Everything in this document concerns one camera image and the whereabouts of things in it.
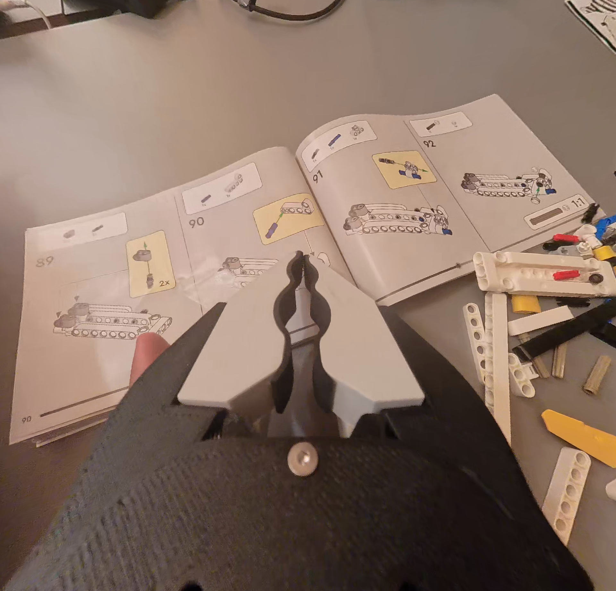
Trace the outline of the black white sticker sheet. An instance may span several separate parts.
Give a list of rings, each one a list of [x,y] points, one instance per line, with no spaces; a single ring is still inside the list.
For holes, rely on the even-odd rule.
[[[615,53],[615,0],[566,0],[567,9]]]

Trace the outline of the pile of small lego pieces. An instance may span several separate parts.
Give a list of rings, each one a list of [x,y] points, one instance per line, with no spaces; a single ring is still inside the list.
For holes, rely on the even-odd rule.
[[[600,206],[593,202],[581,217],[581,226],[571,234],[555,234],[543,243],[549,254],[596,258],[615,270],[615,216],[597,218]]]

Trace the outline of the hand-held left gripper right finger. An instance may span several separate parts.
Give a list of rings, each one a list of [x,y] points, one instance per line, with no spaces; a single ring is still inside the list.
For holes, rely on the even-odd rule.
[[[348,438],[365,415],[423,404],[425,394],[378,305],[321,260],[304,257],[310,315],[319,328],[313,394]]]

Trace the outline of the open lego instruction booklet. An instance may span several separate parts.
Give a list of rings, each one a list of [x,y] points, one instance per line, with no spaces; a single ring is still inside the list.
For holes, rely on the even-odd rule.
[[[583,225],[594,199],[497,95],[355,115],[136,202],[25,233],[9,444],[97,424],[134,341],[176,340],[296,251],[389,306]]]

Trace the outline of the white five-hole lego beam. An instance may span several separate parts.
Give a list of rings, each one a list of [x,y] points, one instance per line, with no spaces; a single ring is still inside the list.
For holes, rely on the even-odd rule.
[[[574,527],[590,468],[591,459],[582,450],[571,447],[560,450],[542,511],[565,546]]]

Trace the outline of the person's left hand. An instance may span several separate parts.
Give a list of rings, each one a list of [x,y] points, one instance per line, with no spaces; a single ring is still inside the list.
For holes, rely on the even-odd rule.
[[[146,332],[137,338],[129,376],[129,387],[141,377],[150,365],[171,345],[154,332]]]

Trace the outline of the tan lego axle connector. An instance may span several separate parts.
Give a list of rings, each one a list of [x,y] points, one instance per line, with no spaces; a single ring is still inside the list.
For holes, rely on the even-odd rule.
[[[582,390],[591,396],[598,394],[601,385],[607,375],[607,372],[611,368],[612,358],[609,356],[601,355],[597,358],[593,365],[588,377],[586,378]]]

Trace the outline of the thin white holed lego beam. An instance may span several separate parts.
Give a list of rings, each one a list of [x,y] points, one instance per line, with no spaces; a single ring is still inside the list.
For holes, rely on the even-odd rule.
[[[486,351],[485,351],[485,329],[479,306],[475,303],[467,303],[463,307],[463,317],[465,318],[467,336],[471,353],[475,365],[477,378],[481,385],[485,385],[486,375]]]

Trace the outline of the small white lego connector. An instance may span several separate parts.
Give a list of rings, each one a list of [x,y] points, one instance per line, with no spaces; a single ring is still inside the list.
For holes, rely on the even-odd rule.
[[[540,377],[532,363],[521,363],[514,353],[508,354],[509,385],[511,394],[520,398],[533,398],[533,380]]]

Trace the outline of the long white lego beam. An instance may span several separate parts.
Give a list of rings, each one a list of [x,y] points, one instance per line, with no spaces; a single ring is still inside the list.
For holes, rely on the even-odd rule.
[[[508,369],[507,298],[505,294],[485,295],[485,405],[511,445],[511,409]]]

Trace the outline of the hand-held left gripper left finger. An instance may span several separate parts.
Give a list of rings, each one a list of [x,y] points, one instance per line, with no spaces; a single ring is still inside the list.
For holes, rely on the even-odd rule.
[[[292,253],[226,303],[178,393],[192,406],[235,414],[282,413],[294,380],[287,329],[304,255]]]

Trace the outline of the long black lego beam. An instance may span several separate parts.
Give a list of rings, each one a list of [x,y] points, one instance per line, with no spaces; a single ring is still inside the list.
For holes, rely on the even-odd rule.
[[[587,332],[604,329],[615,318],[615,298],[592,308],[577,317],[564,322],[541,335],[531,338],[512,349],[512,353],[522,362],[529,362],[559,345],[567,343]]]

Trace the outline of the yellow lego blade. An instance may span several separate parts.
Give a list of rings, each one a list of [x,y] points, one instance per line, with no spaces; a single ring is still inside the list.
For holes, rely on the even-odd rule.
[[[554,410],[541,414],[546,429],[608,467],[615,468],[615,435]]]

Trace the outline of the white lego tile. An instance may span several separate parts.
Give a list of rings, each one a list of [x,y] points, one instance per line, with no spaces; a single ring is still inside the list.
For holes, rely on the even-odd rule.
[[[573,318],[574,315],[568,306],[558,306],[547,311],[509,321],[508,334],[509,336],[516,337],[520,334],[562,324]]]

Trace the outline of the white lego panel assembly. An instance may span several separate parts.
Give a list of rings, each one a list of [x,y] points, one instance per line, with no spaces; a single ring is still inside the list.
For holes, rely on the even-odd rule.
[[[473,264],[484,292],[600,298],[615,296],[612,266],[596,258],[518,252],[477,252]]]

